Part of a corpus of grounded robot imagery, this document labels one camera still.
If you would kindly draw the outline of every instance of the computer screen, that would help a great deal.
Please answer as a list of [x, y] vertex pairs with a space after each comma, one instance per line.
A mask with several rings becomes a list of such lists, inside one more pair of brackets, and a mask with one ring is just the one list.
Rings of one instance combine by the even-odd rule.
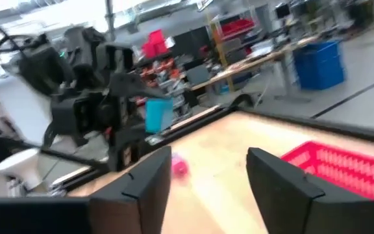
[[200, 49], [203, 46], [210, 46], [210, 38], [206, 27], [200, 27], [173, 38], [175, 45], [171, 50], [175, 56], [191, 55], [194, 59], [201, 59]]

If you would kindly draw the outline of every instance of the wooden table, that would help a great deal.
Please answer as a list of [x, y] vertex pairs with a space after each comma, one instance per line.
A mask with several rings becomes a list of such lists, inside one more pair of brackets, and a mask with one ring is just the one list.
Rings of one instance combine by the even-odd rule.
[[[309, 140], [374, 157], [372, 142], [243, 112], [234, 112], [172, 142], [173, 152], [187, 160], [190, 175], [171, 182], [162, 233], [267, 233], [247, 178], [247, 149], [258, 147], [280, 157]], [[69, 195], [87, 196], [121, 174], [109, 173]]]
[[288, 44], [284, 46], [282, 49], [278, 51], [274, 51], [265, 57], [262, 57], [260, 59], [257, 59], [255, 61], [252, 61], [254, 58], [253, 57], [247, 57], [239, 62], [236, 62], [232, 65], [230, 65], [225, 71], [217, 74], [215, 77], [211, 78], [209, 81], [195, 85], [192, 87], [192, 90], [197, 90], [199, 88], [202, 88], [204, 86], [212, 85], [215, 82], [218, 82], [220, 80], [226, 79], [228, 77], [231, 77], [233, 75], [236, 75], [238, 73], [250, 70], [252, 68], [255, 68], [257, 66], [261, 66], [267, 62], [271, 62], [272, 60], [281, 58], [284, 56], [284, 54], [289, 53], [291, 51], [294, 51], [296, 49], [299, 49], [301, 47], [306, 46], [309, 43], [315, 42], [318, 40], [317, 36], [311, 36], [309, 38], [305, 38], [297, 42], [296, 44]]

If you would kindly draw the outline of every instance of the red box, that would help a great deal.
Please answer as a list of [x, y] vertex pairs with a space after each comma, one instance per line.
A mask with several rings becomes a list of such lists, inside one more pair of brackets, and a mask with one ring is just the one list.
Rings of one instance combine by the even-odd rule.
[[162, 42], [165, 42], [164, 34], [162, 33], [162, 29], [159, 29], [157, 31], [153, 31], [148, 36], [148, 42], [152, 44], [159, 44]]
[[165, 42], [155, 44], [154, 49], [155, 49], [155, 55], [156, 56], [168, 52], [168, 48], [167, 48]]
[[374, 199], [374, 158], [318, 142], [305, 142], [282, 160], [365, 198]]
[[221, 31], [223, 32], [223, 37], [233, 38], [236, 34], [246, 33], [255, 26], [250, 19], [238, 19], [234, 22], [225, 24], [221, 26]]
[[155, 48], [154, 48], [154, 45], [149, 43], [149, 42], [146, 42], [143, 46], [142, 46], [142, 51], [144, 53], [144, 55], [147, 57], [147, 58], [153, 58], [155, 57]]

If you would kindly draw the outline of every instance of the pink plastic crate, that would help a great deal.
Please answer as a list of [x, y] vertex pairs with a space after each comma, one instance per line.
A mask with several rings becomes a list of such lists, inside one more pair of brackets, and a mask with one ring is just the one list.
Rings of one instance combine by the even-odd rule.
[[374, 199], [374, 158], [368, 155], [310, 141], [284, 155], [282, 160], [339, 187]]

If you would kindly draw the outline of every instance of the yellow pole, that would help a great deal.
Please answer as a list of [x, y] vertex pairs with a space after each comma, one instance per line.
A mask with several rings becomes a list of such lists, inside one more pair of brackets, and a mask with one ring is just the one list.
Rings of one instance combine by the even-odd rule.
[[[219, 59], [220, 59], [221, 65], [226, 69], [229, 65], [227, 64], [226, 57], [225, 57], [225, 54], [223, 52], [223, 47], [221, 46], [221, 38], [220, 38], [220, 35], [219, 35], [218, 30], [216, 28], [216, 24], [212, 23], [212, 19], [210, 17], [208, 9], [205, 9], [205, 12], [206, 12], [206, 17], [207, 17], [207, 22], [208, 22], [208, 24], [210, 26], [210, 30], [212, 32], [213, 39], [216, 43], [216, 49], [219, 53]], [[227, 84], [229, 85], [229, 91], [234, 92], [232, 77], [227, 78]]]

